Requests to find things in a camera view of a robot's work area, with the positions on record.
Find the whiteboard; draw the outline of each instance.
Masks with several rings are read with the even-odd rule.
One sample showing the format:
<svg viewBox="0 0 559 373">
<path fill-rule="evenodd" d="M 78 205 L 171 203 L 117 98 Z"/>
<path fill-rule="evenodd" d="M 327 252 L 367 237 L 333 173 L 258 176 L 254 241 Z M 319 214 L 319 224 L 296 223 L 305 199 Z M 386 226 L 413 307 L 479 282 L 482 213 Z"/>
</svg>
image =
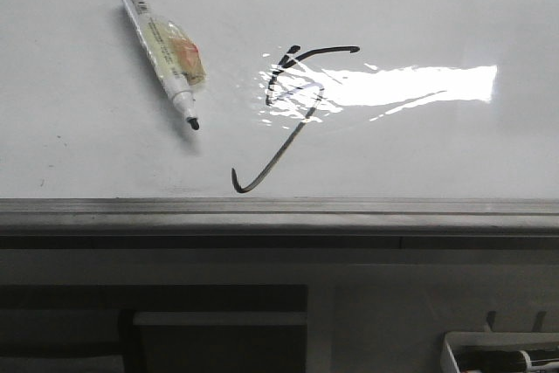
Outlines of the whiteboard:
<svg viewBox="0 0 559 373">
<path fill-rule="evenodd" d="M 149 1 L 200 49 L 199 131 L 121 0 L 0 0 L 0 197 L 236 197 L 322 93 L 251 197 L 557 198 L 559 0 Z M 292 45 L 359 51 L 268 106 Z"/>
</svg>

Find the whiteboard marker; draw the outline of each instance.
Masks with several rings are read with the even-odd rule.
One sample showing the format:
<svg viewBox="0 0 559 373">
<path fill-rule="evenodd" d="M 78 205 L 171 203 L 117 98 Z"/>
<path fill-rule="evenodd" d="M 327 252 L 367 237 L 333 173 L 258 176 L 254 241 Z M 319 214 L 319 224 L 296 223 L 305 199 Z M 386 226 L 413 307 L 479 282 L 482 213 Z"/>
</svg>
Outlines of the whiteboard marker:
<svg viewBox="0 0 559 373">
<path fill-rule="evenodd" d="M 196 46 L 178 26 L 154 15 L 146 0 L 122 2 L 165 93 L 192 128 L 198 130 L 189 84 L 189 79 L 197 83 L 204 78 Z"/>
</svg>

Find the white board surface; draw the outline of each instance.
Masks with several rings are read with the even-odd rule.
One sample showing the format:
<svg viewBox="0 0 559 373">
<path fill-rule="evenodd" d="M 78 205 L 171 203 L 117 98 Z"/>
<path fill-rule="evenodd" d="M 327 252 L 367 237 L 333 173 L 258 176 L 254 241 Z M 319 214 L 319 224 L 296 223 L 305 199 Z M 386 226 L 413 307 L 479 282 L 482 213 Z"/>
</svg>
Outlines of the white board surface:
<svg viewBox="0 0 559 373">
<path fill-rule="evenodd" d="M 559 0 L 149 0 L 197 43 L 200 130 L 121 0 L 0 0 L 0 197 L 557 199 Z"/>
</svg>

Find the handwritten mark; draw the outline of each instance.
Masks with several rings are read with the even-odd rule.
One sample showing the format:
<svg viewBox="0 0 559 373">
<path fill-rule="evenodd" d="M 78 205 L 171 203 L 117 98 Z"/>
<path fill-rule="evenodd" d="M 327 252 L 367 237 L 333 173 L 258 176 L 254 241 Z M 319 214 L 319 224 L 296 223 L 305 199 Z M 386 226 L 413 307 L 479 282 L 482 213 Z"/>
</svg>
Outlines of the handwritten mark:
<svg viewBox="0 0 559 373">
<path fill-rule="evenodd" d="M 277 84 L 277 81 L 278 81 L 278 76 L 280 76 L 289 67 L 293 67 L 293 66 L 299 64 L 304 59 L 308 59 L 309 57 L 312 57 L 316 54 L 323 54 L 323 53 L 327 53 L 327 52 L 350 52 L 350 53 L 353 53 L 353 52 L 358 52 L 360 50 L 360 48 L 357 47 L 357 46 L 354 46 L 354 45 L 341 46 L 341 47 L 319 48 L 317 50 L 310 50 L 308 52 L 304 52 L 301 55 L 299 55 L 295 58 L 292 58 L 292 56 L 296 52 L 298 52 L 299 50 L 300 50 L 300 46 L 293 45 L 287 51 L 287 53 L 281 58 L 281 60 L 278 63 L 278 66 L 276 67 L 276 70 L 273 71 L 272 77 L 270 78 L 270 81 L 268 82 L 268 89 L 267 89 L 267 92 L 266 92 L 266 104 L 268 106 L 273 104 L 274 98 L 272 97 L 272 95 L 273 95 L 274 88 L 275 88 L 275 86 Z M 298 87 L 298 88 L 296 88 L 296 89 L 287 93 L 287 94 L 290 94 L 290 93 L 293 93 L 295 91 L 300 91 L 300 90 L 309 89 L 309 88 L 313 88 L 313 87 L 318 87 L 319 88 L 319 93 L 316 96 L 316 100 L 314 101 L 314 104 L 308 109 L 307 113 L 305 114 L 305 118 L 299 124 L 297 124 L 297 126 L 295 127 L 293 132 L 289 135 L 289 137 L 287 137 L 287 140 L 281 145 L 279 150 L 276 152 L 276 154 L 273 156 L 273 158 L 270 160 L 270 162 L 268 162 L 268 164 L 264 167 L 264 169 L 262 169 L 262 171 L 256 176 L 254 181 L 249 183 L 246 187 L 241 187 L 241 185 L 238 183 L 237 171 L 234 168 L 231 168 L 231 180 L 233 182 L 233 188 L 235 189 L 236 192 L 238 192 L 240 194 L 244 194 L 246 192 L 254 190 L 254 188 L 256 188 L 264 180 L 264 178 L 266 178 L 268 173 L 270 173 L 270 171 L 272 170 L 273 166 L 283 156 L 283 154 L 286 152 L 287 148 L 289 148 L 291 143 L 293 143 L 293 141 L 295 140 L 295 137 L 297 137 L 297 135 L 300 133 L 300 131 L 307 125 L 307 123 L 309 122 L 309 119 L 313 116 L 314 111 L 316 111 L 316 108 L 318 107 L 318 105 L 320 104 L 320 102 L 323 98 L 324 86 L 319 84 L 319 83 L 312 82 L 312 83 L 309 83 L 305 86 Z"/>
</svg>

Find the dry erase marker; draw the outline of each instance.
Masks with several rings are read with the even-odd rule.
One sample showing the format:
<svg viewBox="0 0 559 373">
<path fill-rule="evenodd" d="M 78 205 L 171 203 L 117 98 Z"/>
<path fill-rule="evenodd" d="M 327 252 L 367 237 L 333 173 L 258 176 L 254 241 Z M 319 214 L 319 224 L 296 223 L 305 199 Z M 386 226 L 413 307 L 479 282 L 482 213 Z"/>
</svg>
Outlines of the dry erase marker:
<svg viewBox="0 0 559 373">
<path fill-rule="evenodd" d="M 122 0 L 165 93 L 195 130 L 199 129 L 190 85 L 204 79 L 197 47 L 180 27 L 155 15 L 146 0 Z"/>
</svg>

